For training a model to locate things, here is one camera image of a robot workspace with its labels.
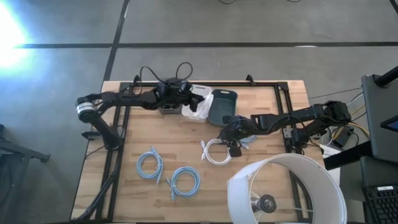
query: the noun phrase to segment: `tabletop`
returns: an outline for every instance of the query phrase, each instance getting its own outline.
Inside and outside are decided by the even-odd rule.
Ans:
[[[287,82],[289,85],[294,110],[309,106],[302,80],[282,82]],[[118,91],[119,84],[120,82],[115,81],[104,82],[102,91]],[[236,114],[248,118],[250,114],[278,114],[273,88],[266,86],[224,86],[220,88],[238,93]],[[285,101],[282,100],[282,102],[284,111],[287,111]],[[111,123],[113,114],[114,108],[107,110],[103,115],[104,120]],[[182,115],[164,115],[159,111],[131,108],[113,221],[230,222],[227,180],[252,162],[284,153],[285,147],[281,131],[268,136],[258,136],[254,142],[249,144],[249,149],[243,149],[241,157],[232,158],[225,166],[215,166],[208,161],[201,160],[200,141],[208,142],[216,138],[220,130],[221,128],[209,123],[189,121]],[[90,141],[87,153],[102,145],[101,139]],[[159,185],[156,185],[156,180],[143,179],[136,170],[138,157],[144,152],[150,151],[152,146],[164,160],[164,171]],[[319,148],[309,146],[304,151],[306,156],[323,165]],[[210,154],[217,161],[223,161],[226,156],[226,148],[213,145],[210,147]],[[85,160],[72,218],[82,214],[98,193],[105,158],[106,150],[102,149]],[[192,198],[177,197],[173,202],[170,198],[170,186],[165,177],[170,178],[177,168],[183,166],[191,166],[199,172],[200,189]],[[153,172],[155,167],[156,161],[151,157],[148,157],[142,165],[143,170],[148,173]],[[263,215],[260,222],[297,221],[288,170],[276,164],[270,164],[263,169],[264,171],[259,172],[259,175],[256,176],[256,184],[253,188],[257,188],[255,190],[257,194],[260,192],[274,196],[277,210],[274,213]],[[192,186],[192,177],[188,174],[181,175],[177,182],[178,189],[189,191]]]

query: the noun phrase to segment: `white lampshade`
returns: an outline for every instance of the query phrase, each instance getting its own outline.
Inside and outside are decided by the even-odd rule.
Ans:
[[[228,208],[234,224],[257,223],[250,203],[250,179],[268,162],[287,167],[303,182],[312,200],[312,223],[345,224],[347,222],[343,194],[326,169],[309,157],[298,154],[279,154],[243,167],[228,181]]]

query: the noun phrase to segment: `wooden table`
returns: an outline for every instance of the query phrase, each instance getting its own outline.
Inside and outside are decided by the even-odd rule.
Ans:
[[[309,106],[304,82],[286,81],[289,84],[290,97],[294,110]],[[102,91],[118,91],[120,82],[104,82]],[[275,90],[269,87],[231,87],[223,89],[238,93],[237,114],[249,117],[250,114],[278,114]],[[103,118],[112,122],[114,108],[107,110]],[[201,161],[200,140],[206,142],[216,138],[220,128],[208,123],[193,123],[181,115],[162,115],[159,111],[131,108],[123,163],[119,180],[118,194],[114,211],[114,222],[230,222],[227,204],[227,180],[247,164],[285,152],[281,132],[268,136],[259,136],[243,149],[243,155],[233,158],[225,166],[215,166]],[[87,153],[103,145],[102,140],[89,143]],[[146,180],[138,176],[136,161],[138,157],[154,146],[164,160],[164,171],[159,185],[155,180]],[[222,161],[226,156],[224,146],[212,146],[210,154]],[[321,152],[309,146],[305,155],[323,165]],[[76,195],[72,217],[83,213],[100,189],[106,150],[102,149],[88,157],[83,166],[80,184]],[[143,164],[146,172],[155,169],[155,159],[148,158]],[[199,173],[201,185],[193,198],[170,198],[170,186],[165,177],[182,166],[192,166]],[[257,176],[260,190],[273,195],[278,209],[263,215],[262,222],[296,221],[292,187],[287,169],[271,165]],[[182,175],[177,187],[190,190],[193,179]]]

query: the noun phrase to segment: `keyboard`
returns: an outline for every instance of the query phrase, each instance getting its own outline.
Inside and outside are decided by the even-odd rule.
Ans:
[[[398,224],[398,185],[366,187],[363,193],[375,224]]]

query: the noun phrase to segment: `gray container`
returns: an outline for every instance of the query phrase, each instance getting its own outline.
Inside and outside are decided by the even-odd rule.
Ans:
[[[214,125],[225,127],[223,117],[233,117],[236,113],[236,100],[238,94],[231,90],[213,90],[213,102],[207,120]]]

